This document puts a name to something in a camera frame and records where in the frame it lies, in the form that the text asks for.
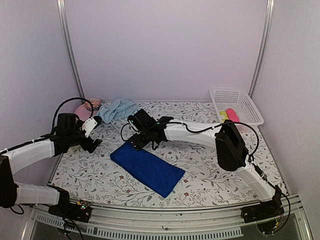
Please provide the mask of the dark blue towel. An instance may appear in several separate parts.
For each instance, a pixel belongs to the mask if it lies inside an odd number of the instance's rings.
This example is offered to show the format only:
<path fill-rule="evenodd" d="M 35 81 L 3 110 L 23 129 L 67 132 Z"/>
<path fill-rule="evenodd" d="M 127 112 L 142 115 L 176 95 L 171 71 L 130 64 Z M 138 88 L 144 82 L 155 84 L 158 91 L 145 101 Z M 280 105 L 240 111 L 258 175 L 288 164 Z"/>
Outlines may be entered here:
<path fill-rule="evenodd" d="M 126 142 L 110 154 L 110 159 L 136 180 L 163 198 L 170 195 L 185 171 L 144 150 L 136 150 Z"/>

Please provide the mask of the light blue towel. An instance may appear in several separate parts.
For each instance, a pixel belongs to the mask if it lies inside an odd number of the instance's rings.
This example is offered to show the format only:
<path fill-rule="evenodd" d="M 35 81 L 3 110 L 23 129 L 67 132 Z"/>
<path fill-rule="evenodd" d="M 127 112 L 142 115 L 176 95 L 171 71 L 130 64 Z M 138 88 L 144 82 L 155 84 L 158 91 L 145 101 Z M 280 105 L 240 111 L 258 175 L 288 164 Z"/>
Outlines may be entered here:
<path fill-rule="evenodd" d="M 106 124 L 111 123 L 114 120 L 120 120 L 130 116 L 136 111 L 138 105 L 128 99 L 118 98 L 110 104 L 102 104 L 97 116 Z"/>

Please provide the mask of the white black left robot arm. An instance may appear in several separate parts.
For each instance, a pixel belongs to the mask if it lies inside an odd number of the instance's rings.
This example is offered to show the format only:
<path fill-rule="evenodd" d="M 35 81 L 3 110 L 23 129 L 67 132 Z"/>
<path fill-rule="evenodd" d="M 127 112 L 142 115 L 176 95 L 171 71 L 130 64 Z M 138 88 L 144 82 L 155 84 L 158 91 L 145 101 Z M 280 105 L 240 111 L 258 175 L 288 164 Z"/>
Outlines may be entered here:
<path fill-rule="evenodd" d="M 63 217 L 74 213 L 70 194 L 59 187 L 18 183 L 14 175 L 44 159 L 67 153 L 73 147 L 93 153 L 102 140 L 93 140 L 90 133 L 100 124 L 98 116 L 80 120 L 74 113 L 61 113 L 53 124 L 53 130 L 40 138 L 6 148 L 0 152 L 0 206 L 49 205 Z"/>

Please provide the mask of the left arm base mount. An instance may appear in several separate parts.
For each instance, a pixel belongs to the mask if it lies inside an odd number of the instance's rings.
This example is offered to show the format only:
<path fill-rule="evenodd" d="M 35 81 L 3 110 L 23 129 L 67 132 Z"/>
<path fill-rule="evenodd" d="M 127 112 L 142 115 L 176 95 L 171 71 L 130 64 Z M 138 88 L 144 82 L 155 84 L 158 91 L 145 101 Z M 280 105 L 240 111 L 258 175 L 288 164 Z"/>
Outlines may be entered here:
<path fill-rule="evenodd" d="M 68 198 L 61 198 L 57 205 L 51 205 L 48 213 L 54 216 L 68 218 L 73 221 L 88 223 L 92 208 L 83 202 L 72 203 Z"/>

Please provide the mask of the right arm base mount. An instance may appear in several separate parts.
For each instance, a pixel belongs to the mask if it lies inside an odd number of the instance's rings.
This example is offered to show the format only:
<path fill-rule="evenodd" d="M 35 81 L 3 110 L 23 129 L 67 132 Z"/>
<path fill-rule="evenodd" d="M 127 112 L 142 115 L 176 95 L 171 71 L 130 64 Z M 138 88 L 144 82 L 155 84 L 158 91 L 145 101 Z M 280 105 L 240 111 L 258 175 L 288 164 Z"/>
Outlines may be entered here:
<path fill-rule="evenodd" d="M 281 203 L 274 200 L 260 202 L 257 205 L 246 206 L 241 209 L 240 216 L 245 223 L 265 220 L 284 214 L 284 208 Z"/>

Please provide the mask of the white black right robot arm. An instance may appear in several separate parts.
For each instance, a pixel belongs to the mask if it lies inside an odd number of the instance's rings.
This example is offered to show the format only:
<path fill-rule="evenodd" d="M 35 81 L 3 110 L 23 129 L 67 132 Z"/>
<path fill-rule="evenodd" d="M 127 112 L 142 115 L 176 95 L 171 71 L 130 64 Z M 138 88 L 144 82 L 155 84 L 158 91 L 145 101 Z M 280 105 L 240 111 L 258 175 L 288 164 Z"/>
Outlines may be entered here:
<path fill-rule="evenodd" d="M 163 116 L 155 120 L 150 116 L 130 116 L 128 123 L 136 130 L 129 142 L 136 150 L 143 149 L 148 143 L 190 142 L 216 149 L 220 168 L 236 173 L 257 195 L 262 202 L 258 213 L 269 218 L 278 210 L 282 192 L 269 183 L 264 172 L 253 163 L 253 155 L 236 127 L 236 122 L 223 123 L 185 122 L 173 117 Z"/>

